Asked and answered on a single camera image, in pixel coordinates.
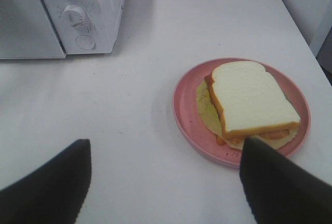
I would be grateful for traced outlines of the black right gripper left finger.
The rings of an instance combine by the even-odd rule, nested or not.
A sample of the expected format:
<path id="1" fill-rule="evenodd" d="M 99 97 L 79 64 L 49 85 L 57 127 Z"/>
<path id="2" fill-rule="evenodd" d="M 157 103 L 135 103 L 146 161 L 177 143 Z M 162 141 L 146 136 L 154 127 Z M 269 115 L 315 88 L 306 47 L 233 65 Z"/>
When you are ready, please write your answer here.
<path id="1" fill-rule="evenodd" d="M 1 223 L 75 223 L 92 176 L 89 139 L 78 139 L 1 190 Z"/>

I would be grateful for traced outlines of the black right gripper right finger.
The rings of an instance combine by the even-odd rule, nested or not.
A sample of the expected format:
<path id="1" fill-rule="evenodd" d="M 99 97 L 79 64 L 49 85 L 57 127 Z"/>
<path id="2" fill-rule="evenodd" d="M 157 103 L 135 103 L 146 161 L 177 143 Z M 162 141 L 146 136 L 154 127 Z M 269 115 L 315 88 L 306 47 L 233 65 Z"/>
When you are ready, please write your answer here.
<path id="1" fill-rule="evenodd" d="M 259 139 L 245 139 L 239 175 L 257 223 L 331 223 L 331 185 Z"/>

